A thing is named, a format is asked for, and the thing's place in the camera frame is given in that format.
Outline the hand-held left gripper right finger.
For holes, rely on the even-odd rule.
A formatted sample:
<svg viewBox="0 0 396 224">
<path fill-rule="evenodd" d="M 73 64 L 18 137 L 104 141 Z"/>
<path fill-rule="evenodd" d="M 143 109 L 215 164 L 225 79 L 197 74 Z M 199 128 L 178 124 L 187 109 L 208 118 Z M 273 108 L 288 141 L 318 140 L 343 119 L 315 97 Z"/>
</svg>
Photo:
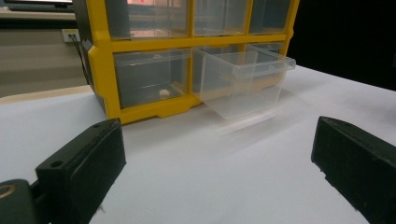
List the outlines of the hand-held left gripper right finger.
<svg viewBox="0 0 396 224">
<path fill-rule="evenodd" d="M 319 117 L 311 161 L 370 224 L 396 224 L 396 147 L 363 129 Z"/>
</svg>

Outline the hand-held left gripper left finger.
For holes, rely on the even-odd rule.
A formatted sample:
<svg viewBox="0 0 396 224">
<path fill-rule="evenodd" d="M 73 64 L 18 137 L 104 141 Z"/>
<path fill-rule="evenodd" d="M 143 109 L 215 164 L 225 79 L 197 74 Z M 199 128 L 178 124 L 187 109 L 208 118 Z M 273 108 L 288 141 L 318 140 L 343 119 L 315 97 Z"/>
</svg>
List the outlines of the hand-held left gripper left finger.
<svg viewBox="0 0 396 224">
<path fill-rule="evenodd" d="M 88 224 L 125 164 L 118 119 L 92 125 L 39 164 L 51 224 Z"/>
</svg>

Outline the yellow drawer cabinet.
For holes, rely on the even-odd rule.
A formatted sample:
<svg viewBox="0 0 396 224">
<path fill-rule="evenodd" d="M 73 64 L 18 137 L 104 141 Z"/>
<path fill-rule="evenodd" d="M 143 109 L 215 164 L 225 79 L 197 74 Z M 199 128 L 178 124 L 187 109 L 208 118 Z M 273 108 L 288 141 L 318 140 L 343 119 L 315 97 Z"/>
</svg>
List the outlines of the yellow drawer cabinet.
<svg viewBox="0 0 396 224">
<path fill-rule="evenodd" d="M 78 31 L 87 64 L 89 83 L 108 118 L 124 123 L 164 118 L 203 104 L 192 93 L 192 52 L 195 49 L 224 49 L 239 52 L 251 43 L 284 44 L 278 53 L 286 56 L 300 0 L 247 0 L 245 30 L 241 35 L 195 36 L 194 0 L 189 0 L 188 33 L 180 38 L 112 39 L 108 30 L 105 0 L 73 0 Z M 114 64 L 115 53 L 188 49 L 186 93 L 166 100 L 127 108 L 120 107 Z"/>
</svg>

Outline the clear plastic drawer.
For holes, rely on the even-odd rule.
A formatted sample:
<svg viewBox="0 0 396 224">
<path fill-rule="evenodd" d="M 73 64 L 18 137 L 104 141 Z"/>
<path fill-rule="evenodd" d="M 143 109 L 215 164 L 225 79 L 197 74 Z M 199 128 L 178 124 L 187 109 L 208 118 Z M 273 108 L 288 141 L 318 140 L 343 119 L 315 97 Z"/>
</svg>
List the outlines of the clear plastic drawer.
<svg viewBox="0 0 396 224">
<path fill-rule="evenodd" d="M 180 38 L 188 33 L 189 0 L 105 0 L 112 39 Z"/>
<path fill-rule="evenodd" d="M 253 46 L 195 49 L 192 59 L 192 93 L 225 119 L 275 105 L 284 76 L 296 66 L 292 58 Z"/>
<path fill-rule="evenodd" d="M 188 49 L 115 53 L 120 107 L 145 105 L 186 93 Z M 169 90 L 161 96 L 159 90 Z"/>
<path fill-rule="evenodd" d="M 195 36 L 241 35 L 248 0 L 194 0 Z"/>
<path fill-rule="evenodd" d="M 248 49 L 253 50 L 267 50 L 273 53 L 279 53 L 283 48 L 284 44 L 280 42 L 275 43 L 251 43 L 247 44 Z"/>
</svg>

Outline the white wall socket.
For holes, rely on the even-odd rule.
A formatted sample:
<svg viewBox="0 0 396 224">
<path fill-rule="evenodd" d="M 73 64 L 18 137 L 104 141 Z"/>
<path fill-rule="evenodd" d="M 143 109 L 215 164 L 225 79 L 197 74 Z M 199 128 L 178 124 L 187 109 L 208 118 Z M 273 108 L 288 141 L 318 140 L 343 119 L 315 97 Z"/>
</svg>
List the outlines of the white wall socket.
<svg viewBox="0 0 396 224">
<path fill-rule="evenodd" d="M 65 43 L 80 41 L 78 29 L 62 29 L 62 35 Z"/>
</svg>

